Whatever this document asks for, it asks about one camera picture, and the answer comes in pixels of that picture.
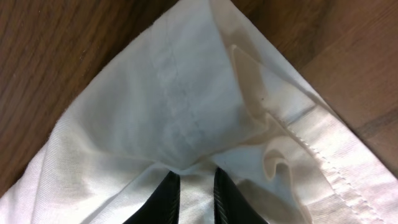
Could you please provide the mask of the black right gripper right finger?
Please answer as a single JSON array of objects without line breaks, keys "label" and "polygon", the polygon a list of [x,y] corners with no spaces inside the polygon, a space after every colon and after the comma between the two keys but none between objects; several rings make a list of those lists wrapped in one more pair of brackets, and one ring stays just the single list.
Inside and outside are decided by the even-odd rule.
[{"label": "black right gripper right finger", "polygon": [[213,195],[215,224],[268,224],[221,168],[215,172]]}]

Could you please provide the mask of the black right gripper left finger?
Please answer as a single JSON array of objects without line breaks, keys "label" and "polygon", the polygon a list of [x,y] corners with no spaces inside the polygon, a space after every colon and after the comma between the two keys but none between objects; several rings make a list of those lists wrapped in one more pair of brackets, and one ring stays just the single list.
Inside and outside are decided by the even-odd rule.
[{"label": "black right gripper left finger", "polygon": [[170,171],[145,204],[123,224],[178,224],[180,176]]}]

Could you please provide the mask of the white printed t-shirt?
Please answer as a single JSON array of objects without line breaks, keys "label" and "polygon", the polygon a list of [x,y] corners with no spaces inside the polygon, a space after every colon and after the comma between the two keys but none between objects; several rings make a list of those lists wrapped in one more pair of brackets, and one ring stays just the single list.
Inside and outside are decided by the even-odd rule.
[{"label": "white printed t-shirt", "polygon": [[124,223],[223,169],[267,223],[396,223],[397,179],[231,1],[179,1],[104,67],[1,197],[2,223]]}]

